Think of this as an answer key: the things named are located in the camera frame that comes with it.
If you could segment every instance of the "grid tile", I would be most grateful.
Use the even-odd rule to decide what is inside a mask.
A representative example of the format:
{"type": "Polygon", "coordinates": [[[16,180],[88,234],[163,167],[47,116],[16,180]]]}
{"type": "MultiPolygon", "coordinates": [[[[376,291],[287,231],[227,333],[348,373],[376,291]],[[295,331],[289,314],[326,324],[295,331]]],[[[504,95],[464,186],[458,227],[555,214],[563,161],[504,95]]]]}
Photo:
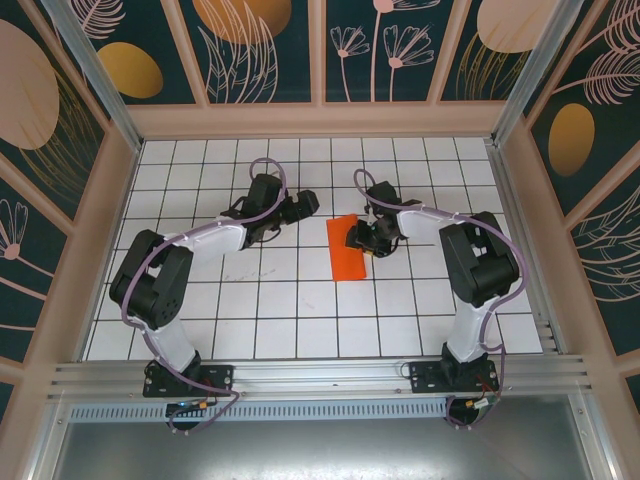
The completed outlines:
{"type": "Polygon", "coordinates": [[[456,137],[456,148],[460,160],[486,160],[489,158],[482,138],[456,137]]]}
{"type": "Polygon", "coordinates": [[[336,290],[333,282],[298,283],[298,317],[336,315],[336,290]]]}
{"type": "Polygon", "coordinates": [[[426,160],[421,138],[394,138],[396,160],[426,160]]]}
{"type": "Polygon", "coordinates": [[[193,218],[197,190],[167,190],[160,216],[164,218],[193,218]]]}
{"type": "Polygon", "coordinates": [[[363,138],[365,160],[395,160],[391,138],[363,138]]]}
{"type": "Polygon", "coordinates": [[[427,162],[397,162],[398,178],[402,187],[424,187],[431,185],[427,162]]]}
{"type": "Polygon", "coordinates": [[[298,320],[298,357],[331,358],[338,356],[338,332],[335,318],[298,320]]]}
{"type": "Polygon", "coordinates": [[[230,188],[231,181],[233,180],[233,167],[234,165],[231,163],[205,165],[202,167],[202,179],[199,183],[200,188],[230,188]]]}
{"type": "Polygon", "coordinates": [[[380,317],[380,350],[383,357],[420,355],[416,317],[380,317]]]}
{"type": "Polygon", "coordinates": [[[473,213],[502,213],[502,203],[496,187],[467,187],[473,213]]]}
{"type": "Polygon", "coordinates": [[[179,140],[173,154],[173,163],[202,163],[206,140],[179,140]]]}
{"type": "Polygon", "coordinates": [[[357,317],[376,315],[376,297],[373,282],[338,282],[338,316],[357,317]]]}
{"type": "Polygon", "coordinates": [[[295,358],[296,321],[258,320],[256,358],[295,358]]]}
{"type": "Polygon", "coordinates": [[[431,162],[429,170],[431,171],[431,180],[434,186],[464,185],[460,163],[457,161],[431,162]]]}
{"type": "Polygon", "coordinates": [[[98,322],[89,360],[126,360],[129,357],[129,348],[133,339],[133,328],[122,322],[98,322]]]}
{"type": "Polygon", "coordinates": [[[127,218],[157,218],[160,216],[164,192],[133,192],[127,208],[127,218]]]}
{"type": "Polygon", "coordinates": [[[466,185],[495,185],[491,164],[483,161],[461,161],[464,183],[466,185]]]}
{"type": "Polygon", "coordinates": [[[169,141],[153,141],[144,144],[142,152],[141,164],[165,164],[171,163],[173,151],[176,148],[176,142],[169,141]]]}
{"type": "Polygon", "coordinates": [[[253,162],[256,158],[266,157],[269,150],[269,140],[238,140],[236,162],[253,162]]]}
{"type": "Polygon", "coordinates": [[[334,162],[362,160],[362,139],[332,138],[331,159],[334,162]]]}
{"type": "Polygon", "coordinates": [[[255,318],[257,307],[257,282],[222,283],[218,318],[255,318]]]}
{"type": "Polygon", "coordinates": [[[375,317],[338,318],[338,335],[341,357],[380,355],[380,337],[375,317]]]}
{"type": "Polygon", "coordinates": [[[262,282],[258,318],[295,318],[296,282],[262,282]]]}
{"type": "Polygon", "coordinates": [[[134,190],[164,190],[169,176],[169,165],[140,165],[134,190]]]}
{"type": "Polygon", "coordinates": [[[265,248],[260,262],[260,281],[293,280],[298,276],[295,248],[265,248]]]}
{"type": "Polygon", "coordinates": [[[300,280],[331,280],[329,248],[301,248],[298,252],[298,278],[300,280]]]}
{"type": "Polygon", "coordinates": [[[216,360],[253,358],[255,338],[255,320],[218,320],[213,358],[216,360]]]}
{"type": "Polygon", "coordinates": [[[268,156],[278,162],[297,162],[300,159],[300,140],[297,138],[271,139],[268,156]]]}
{"type": "Polygon", "coordinates": [[[453,138],[425,138],[424,146],[427,149],[427,158],[429,160],[458,159],[453,138]]]}
{"type": "MultiPolygon", "coordinates": [[[[139,231],[179,233],[210,223],[247,194],[250,162],[267,155],[283,162],[290,193],[295,196],[298,185],[313,190],[320,209],[283,226],[267,243],[209,263],[194,259],[181,318],[203,358],[440,354],[455,318],[441,248],[414,239],[385,259],[365,255],[367,280],[336,284],[326,221],[350,213],[366,218],[366,201],[352,181],[353,171],[365,166],[377,181],[398,186],[405,201],[437,202],[460,213],[489,210],[508,234],[481,139],[147,142],[105,282],[139,231]]],[[[275,169],[258,165],[255,173],[260,172],[275,169]]],[[[150,359],[141,335],[119,321],[108,287],[100,295],[86,358],[150,359]]],[[[531,312],[526,295],[500,307],[487,342],[499,344],[502,330],[509,354],[540,352],[531,312]]]]}
{"type": "Polygon", "coordinates": [[[300,140],[300,161],[301,162],[328,162],[330,160],[331,160],[331,140],[330,139],[303,138],[302,140],[300,140]]]}
{"type": "Polygon", "coordinates": [[[376,281],[378,315],[415,315],[416,305],[411,280],[376,281]]]}
{"type": "Polygon", "coordinates": [[[189,190],[200,185],[201,165],[171,165],[167,190],[189,190]]]}
{"type": "Polygon", "coordinates": [[[237,140],[209,140],[204,163],[234,163],[237,149],[237,140]]]}

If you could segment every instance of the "cable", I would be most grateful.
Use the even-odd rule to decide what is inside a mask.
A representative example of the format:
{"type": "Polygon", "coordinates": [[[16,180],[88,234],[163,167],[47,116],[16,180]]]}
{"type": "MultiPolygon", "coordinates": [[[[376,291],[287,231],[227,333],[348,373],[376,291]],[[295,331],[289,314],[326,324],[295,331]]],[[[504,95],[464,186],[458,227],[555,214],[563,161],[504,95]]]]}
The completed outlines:
{"type": "MultiPolygon", "coordinates": [[[[147,344],[147,347],[149,348],[149,350],[153,354],[155,360],[160,365],[162,365],[164,368],[166,368],[174,377],[176,377],[178,380],[186,383],[187,385],[191,385],[192,387],[199,388],[199,389],[204,390],[206,392],[217,393],[217,394],[221,394],[221,395],[229,395],[229,394],[233,395],[233,399],[227,405],[225,405],[222,409],[220,409],[220,411],[218,413],[216,413],[213,417],[211,417],[206,422],[199,423],[196,427],[192,428],[191,430],[184,431],[183,432],[184,435],[189,435],[189,432],[196,433],[196,432],[198,432],[200,430],[203,430],[203,429],[207,428],[209,425],[211,425],[213,422],[215,422],[218,418],[220,418],[222,415],[224,415],[227,412],[227,410],[229,410],[229,408],[231,408],[233,406],[233,404],[238,401],[238,399],[240,398],[240,393],[236,392],[235,390],[226,390],[226,389],[223,389],[223,388],[210,387],[210,386],[198,383],[198,382],[194,382],[190,378],[185,377],[180,372],[175,370],[169,364],[169,362],[167,362],[162,357],[162,355],[160,354],[158,349],[155,347],[155,345],[148,338],[148,336],[146,334],[146,330],[144,329],[144,327],[140,323],[136,323],[136,322],[134,322],[134,321],[129,319],[128,314],[127,314],[128,308],[129,308],[129,302],[131,301],[131,295],[133,294],[133,291],[135,290],[136,285],[138,284],[138,281],[140,281],[140,277],[142,277],[142,275],[147,271],[147,268],[149,267],[149,265],[151,264],[153,259],[156,258],[160,254],[160,252],[162,252],[164,249],[166,249],[170,245],[173,245],[175,242],[178,242],[178,241],[181,241],[181,240],[188,240],[191,235],[196,235],[198,233],[207,232],[207,231],[209,231],[209,230],[211,230],[213,228],[223,227],[223,226],[230,226],[230,225],[242,225],[244,223],[258,222],[258,221],[262,220],[263,218],[266,218],[269,215],[271,215],[276,210],[276,208],[278,208],[280,203],[282,203],[282,201],[285,199],[286,191],[287,191],[287,178],[286,178],[286,175],[284,173],[284,169],[275,160],[272,160],[272,159],[266,158],[266,157],[258,158],[256,160],[254,160],[253,162],[251,162],[251,166],[249,167],[249,176],[252,179],[254,178],[253,169],[255,168],[255,166],[258,163],[272,163],[273,165],[276,166],[276,168],[278,169],[278,171],[280,173],[280,179],[282,181],[282,187],[280,188],[280,192],[278,193],[278,198],[276,199],[276,202],[270,208],[268,208],[267,210],[265,210],[261,214],[256,215],[253,218],[245,218],[245,219],[239,219],[239,220],[234,220],[234,219],[214,220],[211,223],[207,223],[207,224],[202,225],[200,227],[193,228],[191,230],[188,230],[185,233],[176,235],[173,238],[165,240],[158,247],[154,248],[151,251],[151,253],[147,256],[147,258],[145,258],[143,260],[142,264],[140,265],[140,267],[136,271],[135,275],[131,279],[131,283],[129,284],[129,288],[127,288],[127,291],[126,291],[126,293],[124,295],[124,299],[122,301],[122,308],[121,308],[121,311],[120,311],[122,321],[126,325],[129,325],[130,327],[137,328],[137,329],[141,330],[142,338],[144,339],[144,342],[147,344]]],[[[172,431],[173,431],[173,433],[177,433],[178,432],[178,430],[176,428],[172,428],[172,431]]]]}
{"type": "MultiPolygon", "coordinates": [[[[480,220],[476,220],[475,218],[471,218],[468,217],[466,215],[461,215],[459,213],[451,213],[451,212],[446,212],[444,210],[439,210],[437,208],[433,208],[433,207],[429,207],[425,204],[421,204],[421,205],[393,205],[391,203],[386,203],[386,202],[382,202],[376,198],[373,198],[371,195],[369,195],[366,190],[360,185],[360,183],[358,182],[358,174],[363,174],[365,176],[365,178],[370,179],[373,184],[375,185],[376,181],[373,177],[373,175],[371,175],[370,172],[366,171],[364,168],[358,168],[355,172],[353,172],[353,183],[355,184],[356,188],[358,189],[358,192],[360,192],[361,195],[363,195],[367,201],[369,203],[375,203],[377,205],[380,205],[381,207],[385,207],[385,208],[391,208],[391,209],[395,209],[395,210],[413,210],[413,211],[419,211],[419,212],[425,212],[429,215],[432,215],[435,218],[439,218],[439,219],[443,219],[443,220],[451,220],[452,222],[466,222],[466,223],[471,223],[477,227],[483,228],[484,230],[494,234],[496,237],[498,237],[500,240],[502,240],[508,247],[509,249],[513,252],[513,255],[516,259],[516,262],[518,264],[518,267],[520,268],[520,272],[522,273],[522,282],[520,282],[520,285],[518,286],[518,288],[515,289],[515,291],[513,293],[510,293],[509,295],[507,295],[506,297],[502,297],[499,298],[496,302],[494,302],[489,309],[487,310],[487,313],[485,314],[484,318],[482,319],[482,325],[480,326],[480,346],[482,347],[482,349],[485,352],[497,352],[498,350],[500,350],[500,381],[499,381],[499,387],[498,387],[498,391],[496,392],[496,396],[498,397],[498,399],[500,398],[500,395],[502,393],[502,387],[504,385],[504,367],[505,367],[505,357],[506,357],[506,350],[504,348],[504,344],[501,343],[500,345],[496,346],[496,347],[489,347],[485,344],[485,335],[487,333],[487,326],[489,325],[489,320],[491,319],[493,313],[496,311],[496,309],[500,306],[505,304],[506,302],[513,300],[515,297],[517,297],[518,295],[520,295],[525,288],[527,287],[527,283],[529,282],[529,267],[527,266],[527,262],[524,258],[524,255],[522,254],[522,252],[520,251],[520,249],[516,246],[515,243],[513,243],[511,241],[510,238],[508,238],[506,235],[504,235],[501,231],[497,230],[496,228],[492,227],[491,225],[487,225],[486,223],[480,221],[480,220]]],[[[456,420],[455,418],[451,417],[449,415],[449,410],[451,409],[451,404],[453,403],[453,400],[455,400],[455,396],[451,396],[447,399],[447,409],[446,409],[446,417],[445,420],[447,421],[447,423],[449,423],[452,426],[461,426],[463,425],[462,422],[459,422],[458,420],[456,420]]],[[[487,412],[480,420],[478,420],[477,422],[474,422],[474,425],[478,425],[480,424],[482,421],[485,420],[485,418],[487,417],[487,415],[489,414],[489,412],[487,412]]]]}

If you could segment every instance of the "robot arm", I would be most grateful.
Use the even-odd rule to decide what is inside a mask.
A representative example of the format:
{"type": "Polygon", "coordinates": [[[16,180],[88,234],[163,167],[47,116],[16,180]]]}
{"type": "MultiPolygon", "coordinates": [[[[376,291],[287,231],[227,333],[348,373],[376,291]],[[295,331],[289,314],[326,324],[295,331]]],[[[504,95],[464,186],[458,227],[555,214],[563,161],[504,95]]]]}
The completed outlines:
{"type": "MultiPolygon", "coordinates": [[[[210,228],[184,235],[183,239],[162,250],[152,260],[150,270],[142,274],[133,289],[127,307],[130,321],[142,330],[145,341],[154,347],[152,350],[157,351],[169,367],[193,381],[207,379],[202,378],[200,356],[189,342],[178,317],[192,261],[206,265],[215,257],[261,242],[268,231],[278,234],[281,224],[298,222],[318,210],[316,195],[304,190],[298,193],[298,202],[294,202],[286,194],[269,216],[253,221],[252,219],[273,207],[281,189],[282,182],[279,178],[267,174],[257,175],[251,183],[248,195],[222,212],[221,217],[214,220],[210,228]],[[245,222],[240,224],[225,220],[245,222]]],[[[171,238],[175,238],[175,235],[162,236],[151,230],[144,230],[136,236],[109,289],[109,296],[113,301],[122,306],[133,277],[144,260],[154,248],[171,238]]],[[[158,362],[155,363],[154,368],[161,372],[165,381],[175,383],[172,375],[164,372],[166,369],[158,362]]]]}

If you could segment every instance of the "plant illustration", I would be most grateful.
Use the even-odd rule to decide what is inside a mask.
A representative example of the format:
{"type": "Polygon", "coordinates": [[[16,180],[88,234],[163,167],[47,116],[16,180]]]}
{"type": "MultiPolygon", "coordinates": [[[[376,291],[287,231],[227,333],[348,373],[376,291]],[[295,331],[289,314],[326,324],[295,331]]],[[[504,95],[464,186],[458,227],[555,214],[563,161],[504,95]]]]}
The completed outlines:
{"type": "Polygon", "coordinates": [[[591,65],[585,78],[558,87],[553,94],[582,85],[589,103],[621,105],[640,85],[640,0],[616,0],[607,26],[578,50],[604,37],[609,51],[591,65]]]}
{"type": "Polygon", "coordinates": [[[45,145],[33,150],[21,148],[20,154],[45,185],[60,197],[77,202],[91,173],[98,140],[82,100],[57,71],[55,76],[60,101],[58,128],[45,145]],[[62,134],[71,141],[63,141],[62,134]]]}
{"type": "Polygon", "coordinates": [[[219,3],[228,21],[209,0],[202,1],[208,24],[218,34],[211,37],[198,27],[209,54],[207,92],[215,103],[255,103],[264,95],[271,102],[278,87],[278,55],[268,25],[246,3],[246,22],[229,0],[219,3]]]}
{"type": "Polygon", "coordinates": [[[373,28],[373,50],[371,53],[371,101],[376,101],[376,53],[378,48],[378,32],[383,14],[394,11],[422,10],[435,7],[440,0],[373,0],[376,9],[376,23],[373,28]]]}
{"type": "Polygon", "coordinates": [[[71,0],[82,31],[89,38],[106,40],[126,15],[122,0],[71,0]]]}
{"type": "Polygon", "coordinates": [[[340,67],[342,69],[342,84],[344,85],[344,93],[347,96],[347,102],[351,102],[349,96],[349,87],[347,86],[347,76],[344,70],[344,59],[347,57],[355,57],[356,55],[362,55],[368,53],[370,50],[369,44],[364,43],[365,35],[362,33],[362,27],[353,28],[347,27],[342,32],[340,27],[335,27],[330,30],[331,41],[336,48],[336,52],[340,57],[340,67]]]}
{"type": "Polygon", "coordinates": [[[398,68],[413,67],[433,61],[433,50],[427,50],[431,45],[428,31],[429,27],[422,29],[407,27],[398,37],[397,25],[384,29],[384,47],[391,67],[390,102],[393,102],[393,79],[398,68]]]}
{"type": "Polygon", "coordinates": [[[574,242],[595,298],[622,302],[639,297],[640,187],[617,207],[585,218],[576,228],[574,242]]]}
{"type": "MultiPolygon", "coordinates": [[[[12,211],[7,199],[3,198],[0,200],[0,260],[17,260],[39,273],[53,277],[53,273],[34,265],[21,256],[20,247],[27,228],[28,219],[29,209],[25,205],[16,202],[15,208],[12,211]]],[[[44,301],[47,298],[46,295],[42,295],[3,277],[0,277],[0,283],[39,300],[44,301]]]]}

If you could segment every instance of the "orange block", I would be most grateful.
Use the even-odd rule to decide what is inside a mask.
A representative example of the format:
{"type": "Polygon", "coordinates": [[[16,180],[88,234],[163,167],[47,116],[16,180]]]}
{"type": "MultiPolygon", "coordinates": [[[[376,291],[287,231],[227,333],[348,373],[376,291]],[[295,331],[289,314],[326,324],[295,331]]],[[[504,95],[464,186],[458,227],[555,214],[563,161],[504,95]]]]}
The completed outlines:
{"type": "Polygon", "coordinates": [[[357,221],[358,216],[355,214],[327,220],[331,271],[334,282],[367,278],[362,250],[345,246],[347,233],[357,221]]]}

